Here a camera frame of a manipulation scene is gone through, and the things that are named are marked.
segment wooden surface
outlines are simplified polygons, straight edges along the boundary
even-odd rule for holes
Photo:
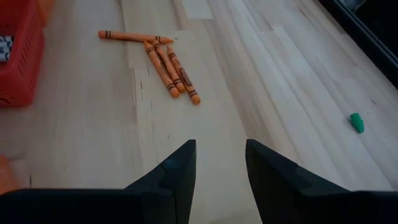
[[[174,38],[201,105],[99,29]],[[45,35],[35,103],[0,111],[23,186],[122,188],[196,139],[191,223],[260,223],[254,138],[347,189],[398,188],[398,92],[315,0],[59,0]]]

